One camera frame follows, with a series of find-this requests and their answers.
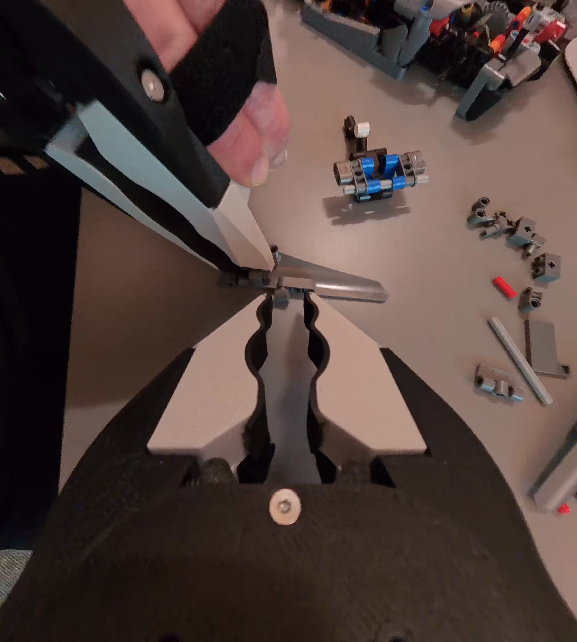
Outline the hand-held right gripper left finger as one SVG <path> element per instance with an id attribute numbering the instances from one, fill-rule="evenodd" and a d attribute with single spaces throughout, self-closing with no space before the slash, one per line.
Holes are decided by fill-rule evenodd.
<path id="1" fill-rule="evenodd" d="M 260 295 L 189 351 L 189 361 L 147 444 L 151 454 L 222 459 L 265 474 L 274 452 L 260 370 L 273 301 Z"/>

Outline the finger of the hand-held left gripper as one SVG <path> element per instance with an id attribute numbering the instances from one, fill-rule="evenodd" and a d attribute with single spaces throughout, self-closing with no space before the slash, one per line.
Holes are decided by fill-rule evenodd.
<path id="1" fill-rule="evenodd" d="M 274 269 L 270 247 L 249 209 L 248 189 L 230 181 L 218 205 L 204 205 L 99 101 L 77 115 L 101 156 L 127 179 L 179 212 L 199 235 L 243 269 Z"/>
<path id="2" fill-rule="evenodd" d="M 220 271 L 241 270 L 170 204 L 126 178 L 103 158 L 88 135 L 58 135 L 46 146 L 45 154 L 98 196 L 173 245 Z"/>

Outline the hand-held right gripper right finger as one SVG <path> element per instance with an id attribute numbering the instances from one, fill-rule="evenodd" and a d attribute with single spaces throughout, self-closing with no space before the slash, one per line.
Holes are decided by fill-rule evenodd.
<path id="1" fill-rule="evenodd" d="M 417 427 L 381 347 L 312 292 L 304 294 L 309 384 L 307 437 L 325 470 L 349 461 L 424 454 Z"/>

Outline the grey pointed lego panel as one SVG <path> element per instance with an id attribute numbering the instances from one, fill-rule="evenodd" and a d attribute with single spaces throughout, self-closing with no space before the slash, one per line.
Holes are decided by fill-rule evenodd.
<path id="1" fill-rule="evenodd" d="M 271 271 L 248 269 L 241 274 L 222 272 L 218 285 L 224 289 L 245 288 L 272 296 L 277 288 L 290 289 L 291 300 L 315 293 L 324 299 L 384 303 L 387 290 L 377 281 L 304 261 L 281 253 Z"/>

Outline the short grey lego beam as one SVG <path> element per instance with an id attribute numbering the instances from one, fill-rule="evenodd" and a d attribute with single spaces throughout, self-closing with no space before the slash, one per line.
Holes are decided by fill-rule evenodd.
<path id="1" fill-rule="evenodd" d="M 520 403 L 525 399 L 524 390 L 515 375 L 483 364 L 475 368 L 474 387 L 483 394 L 509 403 Z"/>

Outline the long grey lego axle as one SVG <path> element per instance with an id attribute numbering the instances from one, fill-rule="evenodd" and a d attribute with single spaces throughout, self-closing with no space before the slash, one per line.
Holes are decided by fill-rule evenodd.
<path id="1" fill-rule="evenodd" d="M 534 396 L 544 406 L 553 404 L 553 398 L 548 393 L 538 375 L 534 372 L 532 366 L 529 365 L 528 360 L 523 355 L 521 350 L 517 347 L 516 343 L 511 338 L 510 334 L 507 332 L 501 321 L 497 317 L 490 317 L 487 319 L 487 323 L 499 342 L 501 342 L 502 346 L 507 351 L 509 357 L 511 358 L 514 365 L 516 365 L 525 382 L 533 391 Z"/>

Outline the dark grey flat lego panel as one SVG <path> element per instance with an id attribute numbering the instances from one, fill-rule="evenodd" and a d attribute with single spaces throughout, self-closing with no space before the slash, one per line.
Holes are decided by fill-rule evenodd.
<path id="1" fill-rule="evenodd" d="M 525 324 L 526 358 L 538 375 L 568 380 L 572 369 L 559 361 L 554 323 L 528 318 Z"/>

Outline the blue lego engine block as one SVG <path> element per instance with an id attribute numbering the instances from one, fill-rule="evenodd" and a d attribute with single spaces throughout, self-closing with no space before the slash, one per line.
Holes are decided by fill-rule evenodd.
<path id="1" fill-rule="evenodd" d="M 343 124 L 348 157 L 332 166 L 342 193 L 357 203 L 386 199 L 394 192 L 429 183 L 421 151 L 389 153 L 386 148 L 370 149 L 368 122 L 350 115 Z"/>

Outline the group of grey lego connectors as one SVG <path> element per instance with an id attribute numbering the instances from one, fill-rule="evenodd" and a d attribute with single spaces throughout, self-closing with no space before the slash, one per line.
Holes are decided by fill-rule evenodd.
<path id="1" fill-rule="evenodd" d="M 539 235 L 537 223 L 527 216 L 517 219 L 510 218 L 505 211 L 489 210 L 491 200 L 488 197 L 477 199 L 471 206 L 466 217 L 466 225 L 476 230 L 480 239 L 503 238 L 505 243 L 517 251 L 520 258 L 529 268 L 532 285 L 518 290 L 503 277 L 517 292 L 516 301 L 518 312 L 528 317 L 538 311 L 544 301 L 545 293 L 538 286 L 547 286 L 560 280 L 563 271 L 563 261 L 560 255 L 544 252 L 546 238 Z"/>

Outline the partly built lego car chassis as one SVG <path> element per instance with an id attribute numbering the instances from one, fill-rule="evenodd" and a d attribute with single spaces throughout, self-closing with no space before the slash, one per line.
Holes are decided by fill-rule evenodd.
<path id="1" fill-rule="evenodd" d="M 390 77 L 417 63 L 465 92 L 474 121 L 539 80 L 566 44 L 569 1 L 305 1 L 302 21 Z"/>

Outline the person's left hand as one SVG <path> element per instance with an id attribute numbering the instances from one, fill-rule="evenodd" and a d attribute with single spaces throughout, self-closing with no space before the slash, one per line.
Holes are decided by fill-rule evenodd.
<path id="1" fill-rule="evenodd" d="M 190 129 L 228 176 L 256 187 L 286 160 L 289 116 L 262 1 L 125 1 Z"/>

